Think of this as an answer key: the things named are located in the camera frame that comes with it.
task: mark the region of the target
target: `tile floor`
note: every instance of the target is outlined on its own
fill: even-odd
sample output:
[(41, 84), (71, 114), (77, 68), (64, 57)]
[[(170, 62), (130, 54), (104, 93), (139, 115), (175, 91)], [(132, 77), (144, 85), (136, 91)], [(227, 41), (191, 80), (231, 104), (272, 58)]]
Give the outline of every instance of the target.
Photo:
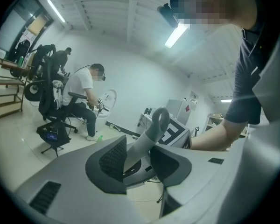
[[(41, 154), (41, 151), (49, 146), (36, 133), (36, 128), (45, 123), (37, 105), (35, 102), (24, 100), (23, 112), (0, 119), (0, 180), (11, 191), (16, 190), (29, 177), (56, 158), (54, 150)], [(76, 119), (71, 119), (71, 123), (78, 127), (79, 133), (70, 132), (71, 142), (64, 145), (64, 150), (59, 151), (58, 155), (94, 143), (85, 139), (87, 134), (85, 125)], [(103, 139), (106, 140), (121, 136), (123, 133), (106, 126), (99, 135), (103, 135)], [(128, 143), (134, 141), (130, 135), (126, 136)], [(128, 198), (148, 220), (159, 218), (161, 203), (157, 204), (156, 201), (161, 194), (162, 185), (149, 182), (127, 191)]]

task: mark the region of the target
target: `white shoe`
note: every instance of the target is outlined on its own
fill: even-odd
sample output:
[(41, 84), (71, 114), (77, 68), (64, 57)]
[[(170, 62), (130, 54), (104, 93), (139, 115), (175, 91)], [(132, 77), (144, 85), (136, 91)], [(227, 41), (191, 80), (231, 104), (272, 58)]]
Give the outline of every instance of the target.
[(98, 138), (99, 138), (99, 136), (98, 136), (97, 134), (95, 134), (93, 137), (91, 137), (91, 136), (89, 136), (89, 135), (86, 137), (86, 139), (87, 139), (88, 141), (95, 141), (95, 142), (98, 141)]

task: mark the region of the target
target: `man in white t-shirt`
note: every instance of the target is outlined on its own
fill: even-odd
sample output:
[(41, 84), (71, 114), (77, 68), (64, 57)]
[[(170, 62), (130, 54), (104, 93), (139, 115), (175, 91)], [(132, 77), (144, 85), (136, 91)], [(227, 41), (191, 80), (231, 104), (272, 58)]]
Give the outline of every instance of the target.
[[(90, 105), (99, 107), (98, 99), (93, 93), (93, 81), (102, 80), (104, 77), (105, 69), (101, 64), (93, 64), (90, 68), (83, 68), (73, 74), (65, 85), (63, 90), (63, 109), (69, 105), (72, 96), (68, 92), (73, 92), (80, 95), (86, 95), (87, 102)], [(86, 137), (89, 141), (97, 141), (98, 137), (95, 135), (95, 121), (96, 116), (94, 112), (86, 108), (86, 104), (82, 102), (82, 99), (78, 99), (71, 109), (71, 114), (77, 118), (83, 118), (87, 120), (87, 132)]]

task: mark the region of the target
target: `fluorescent light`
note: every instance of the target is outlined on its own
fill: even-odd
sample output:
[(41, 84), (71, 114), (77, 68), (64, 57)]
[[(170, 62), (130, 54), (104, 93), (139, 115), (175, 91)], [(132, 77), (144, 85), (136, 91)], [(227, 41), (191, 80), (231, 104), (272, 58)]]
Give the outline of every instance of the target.
[(221, 99), (222, 103), (230, 103), (232, 99)]
[(62, 22), (65, 22), (65, 19), (63, 19), (63, 17), (60, 15), (60, 13), (57, 11), (56, 7), (54, 6), (54, 4), (51, 2), (51, 0), (47, 0), (47, 2), (49, 3), (49, 5), (51, 6), (51, 8), (54, 10), (54, 12), (57, 14), (57, 16), (60, 18), (60, 20)]
[(181, 35), (188, 29), (189, 25), (179, 23), (178, 28), (174, 29), (170, 37), (165, 43), (165, 46), (171, 48), (176, 41), (181, 37)]

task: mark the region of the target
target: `neck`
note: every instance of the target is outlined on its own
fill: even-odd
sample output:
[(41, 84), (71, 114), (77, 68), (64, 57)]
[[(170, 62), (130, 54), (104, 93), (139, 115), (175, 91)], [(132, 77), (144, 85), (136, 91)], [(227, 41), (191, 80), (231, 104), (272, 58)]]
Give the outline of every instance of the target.
[(251, 29), (257, 19), (257, 5), (255, 0), (230, 0), (232, 17), (230, 23), (239, 28)]

